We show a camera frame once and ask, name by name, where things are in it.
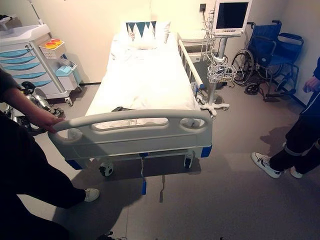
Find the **blue drawer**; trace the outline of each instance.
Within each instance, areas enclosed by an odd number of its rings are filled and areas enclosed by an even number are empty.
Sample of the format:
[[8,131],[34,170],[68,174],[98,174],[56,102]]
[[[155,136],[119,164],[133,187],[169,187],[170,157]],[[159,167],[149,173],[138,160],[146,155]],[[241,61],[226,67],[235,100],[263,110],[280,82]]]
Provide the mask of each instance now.
[[25,56],[25,57],[19,57],[19,58],[14,58],[14,59],[0,60],[0,63],[2,63],[2,64],[15,64],[15,65],[26,64],[35,58],[36,58],[36,56]]
[[4,69],[16,70],[16,71],[24,71],[24,70],[33,69],[34,67],[38,66],[39,64],[40,64],[40,62],[22,64],[22,65],[15,65],[15,66],[5,66]]
[[0,52],[0,57],[3,58],[18,58],[21,57],[29,52],[31,52],[32,49],[21,49],[21,50],[15,50],[15,51],[6,51],[6,52]]
[[39,88],[39,87],[43,87],[43,86],[45,86],[45,85],[47,85],[47,84],[49,84],[49,83],[51,83],[51,82],[52,82],[51,80],[47,80],[47,81],[35,81],[35,82],[33,82],[33,85],[34,85],[35,87]]
[[22,75],[14,75],[12,77],[16,79],[35,79],[42,75],[46,74],[46,72],[37,72],[37,73],[30,73],[30,74],[22,74]]

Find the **white sneaker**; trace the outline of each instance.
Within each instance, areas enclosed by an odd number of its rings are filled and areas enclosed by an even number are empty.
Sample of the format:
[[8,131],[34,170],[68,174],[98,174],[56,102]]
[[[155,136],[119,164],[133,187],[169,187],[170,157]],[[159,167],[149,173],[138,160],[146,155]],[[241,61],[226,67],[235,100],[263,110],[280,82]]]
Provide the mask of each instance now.
[[269,160],[271,157],[263,155],[259,152],[253,152],[251,154],[253,162],[262,170],[264,170],[270,177],[277,179],[282,174],[281,171],[276,171],[270,167]]
[[100,196],[100,191],[95,188],[87,188],[85,191],[85,199],[84,201],[90,203],[96,200]]
[[303,177],[303,174],[299,173],[296,171],[295,166],[293,166],[292,168],[290,168],[290,173],[293,177],[295,177],[296,179],[300,179]]

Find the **white bed sheet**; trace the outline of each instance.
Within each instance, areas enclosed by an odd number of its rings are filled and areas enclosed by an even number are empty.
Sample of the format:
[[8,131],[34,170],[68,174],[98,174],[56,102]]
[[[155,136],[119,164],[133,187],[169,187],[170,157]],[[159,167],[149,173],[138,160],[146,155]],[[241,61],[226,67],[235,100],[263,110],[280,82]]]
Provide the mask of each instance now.
[[[200,110],[173,34],[169,34],[166,44],[148,50],[131,48],[118,35],[113,38],[106,74],[86,116],[109,113],[117,107]],[[95,126],[107,129],[166,121],[166,118],[128,119]],[[185,124],[197,127],[201,122],[186,119]]]

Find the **orange container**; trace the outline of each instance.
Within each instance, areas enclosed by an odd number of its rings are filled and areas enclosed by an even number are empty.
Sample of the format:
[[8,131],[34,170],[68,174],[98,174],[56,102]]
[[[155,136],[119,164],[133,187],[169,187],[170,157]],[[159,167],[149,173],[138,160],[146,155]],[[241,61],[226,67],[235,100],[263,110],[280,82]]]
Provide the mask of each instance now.
[[60,39],[52,39],[51,43],[55,43],[57,45],[60,45],[60,44],[62,44],[62,41]]
[[56,47],[58,47],[59,45],[58,44],[56,44],[55,42],[47,42],[46,44],[45,44],[45,47],[47,48],[47,49],[55,49]]

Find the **gray floor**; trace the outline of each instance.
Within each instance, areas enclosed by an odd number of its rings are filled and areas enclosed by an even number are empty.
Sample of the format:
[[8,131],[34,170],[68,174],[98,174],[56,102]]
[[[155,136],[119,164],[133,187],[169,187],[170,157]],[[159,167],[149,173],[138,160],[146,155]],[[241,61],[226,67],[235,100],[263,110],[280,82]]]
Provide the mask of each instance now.
[[[85,86],[73,96],[73,107],[57,106],[67,119],[83,116],[98,87]],[[109,230],[128,240],[318,240],[319,170],[302,179],[289,172],[272,179],[250,158],[253,151],[277,153],[302,107],[291,99],[264,102],[237,85],[218,93],[230,109],[219,110],[213,122],[211,155],[190,170],[181,158],[148,160],[147,195],[141,195],[139,161],[116,162],[110,178],[100,175],[97,162],[77,171],[42,134],[36,141],[50,164],[78,188],[99,188],[101,196],[71,209],[25,195],[23,202],[32,213],[68,228],[75,240],[95,240]]]

